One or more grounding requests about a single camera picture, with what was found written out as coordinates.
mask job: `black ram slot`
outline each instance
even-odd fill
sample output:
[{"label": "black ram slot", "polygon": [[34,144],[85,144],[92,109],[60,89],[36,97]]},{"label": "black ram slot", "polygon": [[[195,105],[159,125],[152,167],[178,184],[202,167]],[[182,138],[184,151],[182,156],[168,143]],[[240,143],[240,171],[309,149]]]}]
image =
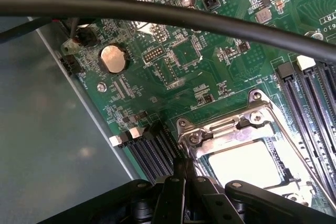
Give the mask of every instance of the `black ram slot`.
[{"label": "black ram slot", "polygon": [[173,159],[183,157],[173,135],[161,122],[147,127],[143,136],[128,140],[120,147],[130,147],[131,154],[152,183],[157,177],[173,174]]},{"label": "black ram slot", "polygon": [[172,153],[174,153],[176,157],[183,157],[181,150],[178,148],[177,143],[168,128],[164,127],[160,132],[160,136],[162,137],[163,142],[171,149]]},{"label": "black ram slot", "polygon": [[316,126],[318,127],[318,133],[322,139],[324,148],[326,149],[326,155],[330,159],[330,167],[332,172],[336,173],[336,167],[333,163],[334,155],[334,144],[336,143],[335,135],[332,130],[332,127],[329,123],[329,117],[323,106],[319,91],[314,82],[314,72],[312,69],[305,71],[305,74],[300,74],[300,82],[305,97],[310,105],[310,109],[313,115],[313,120],[315,121]]},{"label": "black ram slot", "polygon": [[334,126],[336,125],[336,80],[333,77],[333,67],[326,64],[319,64],[319,81],[323,87],[324,97],[328,103]]},{"label": "black ram slot", "polygon": [[150,161],[151,167],[156,173],[156,176],[163,176],[164,173],[162,171],[162,168],[160,167],[158,157],[152,150],[149,150],[150,148],[148,143],[146,141],[138,141],[137,147],[141,149],[142,153],[144,153],[146,157],[148,157],[148,160]]},{"label": "black ram slot", "polygon": [[155,164],[155,168],[157,168],[158,172],[160,173],[160,176],[167,175],[169,172],[164,165],[164,162],[162,160],[162,156],[160,155],[160,153],[158,153],[158,151],[151,144],[151,141],[150,140],[144,140],[143,145],[144,145],[147,153],[151,156],[151,160]]},{"label": "black ram slot", "polygon": [[148,141],[154,148],[157,155],[160,157],[161,166],[166,174],[173,174],[172,164],[168,158],[166,158],[164,151],[160,148],[160,145],[157,143],[156,140],[149,140]]},{"label": "black ram slot", "polygon": [[136,162],[139,164],[140,168],[142,169],[143,173],[145,174],[145,176],[147,177],[147,179],[149,180],[149,182],[151,182],[152,184],[155,183],[155,178],[153,176],[153,174],[150,172],[149,168],[149,164],[145,162],[145,160],[143,160],[139,154],[137,153],[137,151],[134,149],[134,146],[129,145],[128,146],[131,154],[133,155],[133,157],[135,158]]},{"label": "black ram slot", "polygon": [[143,146],[139,145],[139,143],[136,143],[134,145],[134,149],[139,154],[139,157],[146,162],[147,168],[150,170],[151,174],[153,175],[154,180],[157,177],[160,177],[161,175],[158,173],[157,169],[155,168],[153,161],[150,159],[150,157],[148,157],[147,153],[143,150]]},{"label": "black ram slot", "polygon": [[308,155],[310,158],[310,165],[315,173],[320,178],[320,181],[328,191],[330,195],[331,192],[336,192],[333,180],[329,174],[328,166],[329,163],[324,159],[324,155],[318,146],[318,140],[309,124],[309,119],[307,118],[306,112],[303,111],[303,105],[300,100],[299,93],[295,87],[294,76],[289,76],[281,82],[281,87],[283,94],[289,104],[290,110],[292,112],[292,117],[296,123],[299,133],[303,139],[303,144],[305,145]]}]

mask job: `motherboard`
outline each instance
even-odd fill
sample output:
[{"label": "motherboard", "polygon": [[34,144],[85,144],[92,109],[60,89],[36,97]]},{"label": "motherboard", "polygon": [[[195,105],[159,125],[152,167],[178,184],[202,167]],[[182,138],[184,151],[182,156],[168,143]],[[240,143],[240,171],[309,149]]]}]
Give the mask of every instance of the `motherboard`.
[{"label": "motherboard", "polygon": [[[143,1],[244,19],[336,44],[336,0]],[[173,158],[191,156],[198,173],[222,185],[233,179],[250,181],[333,214],[300,162],[288,157],[274,120],[264,119],[260,111],[249,113],[249,120],[242,116],[253,106],[251,97],[272,104],[335,199],[333,65],[237,38],[113,19],[79,28],[77,41],[66,41],[61,52],[69,74],[79,78],[108,124],[112,145],[126,152],[142,178],[154,183],[156,177],[171,174]]]}]

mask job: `chip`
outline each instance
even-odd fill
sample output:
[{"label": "chip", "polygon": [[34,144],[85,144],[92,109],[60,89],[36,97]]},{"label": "chip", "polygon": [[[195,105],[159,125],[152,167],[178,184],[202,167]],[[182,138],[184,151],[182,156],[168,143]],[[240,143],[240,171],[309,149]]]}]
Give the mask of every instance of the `chip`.
[{"label": "chip", "polygon": [[266,23],[272,19],[272,13],[268,8],[264,8],[256,13],[258,23]]},{"label": "chip", "polygon": [[146,111],[140,112],[139,114],[137,114],[137,116],[139,119],[143,119],[147,116],[147,112]]},{"label": "chip", "polygon": [[212,98],[212,96],[210,94],[204,95],[203,98],[204,98],[204,100],[205,100],[206,103],[210,103],[210,102],[213,101],[213,98]]},{"label": "chip", "polygon": [[265,7],[268,7],[271,5],[271,1],[270,0],[261,0],[262,4],[265,6]]},{"label": "chip", "polygon": [[122,119],[124,123],[130,122],[130,119],[128,117]]},{"label": "chip", "polygon": [[243,42],[238,45],[238,48],[240,52],[246,52],[250,49],[250,45],[248,42]]},{"label": "chip", "polygon": [[232,47],[230,47],[230,48],[226,48],[226,49],[224,50],[224,52],[225,52],[226,55],[230,55],[230,54],[232,54],[233,52],[235,52],[235,50],[234,50]]}]

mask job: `black cable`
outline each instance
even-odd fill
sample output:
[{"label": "black cable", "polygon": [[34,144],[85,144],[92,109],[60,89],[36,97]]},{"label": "black cable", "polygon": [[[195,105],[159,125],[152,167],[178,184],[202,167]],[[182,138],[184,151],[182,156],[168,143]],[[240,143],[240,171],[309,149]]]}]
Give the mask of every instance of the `black cable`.
[{"label": "black cable", "polygon": [[71,31],[70,31],[70,38],[74,39],[76,36],[76,30],[79,23],[79,18],[73,18],[71,23]]},{"label": "black cable", "polygon": [[189,8],[132,0],[0,0],[0,6],[0,16],[91,17],[150,22],[208,31],[336,62],[335,45]]},{"label": "black cable", "polygon": [[0,33],[0,44],[21,37],[22,35],[29,34],[32,31],[42,26],[45,26],[51,22],[52,22],[51,18],[36,18],[32,21],[26,22],[22,25],[4,31]]}]

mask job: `capacitor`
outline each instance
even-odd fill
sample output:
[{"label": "capacitor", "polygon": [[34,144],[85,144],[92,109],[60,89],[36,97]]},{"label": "capacitor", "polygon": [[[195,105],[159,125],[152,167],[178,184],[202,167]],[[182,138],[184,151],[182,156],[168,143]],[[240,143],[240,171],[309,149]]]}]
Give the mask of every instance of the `capacitor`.
[{"label": "capacitor", "polygon": [[311,38],[314,38],[314,39],[318,39],[318,40],[323,40],[324,39],[323,34],[317,32],[317,31],[309,31],[305,34],[305,36],[311,37]]},{"label": "capacitor", "polygon": [[108,45],[100,52],[99,63],[109,73],[120,73],[127,67],[127,52],[117,44]]},{"label": "capacitor", "polygon": [[193,7],[196,4],[196,0],[181,0],[181,5],[183,7]]}]

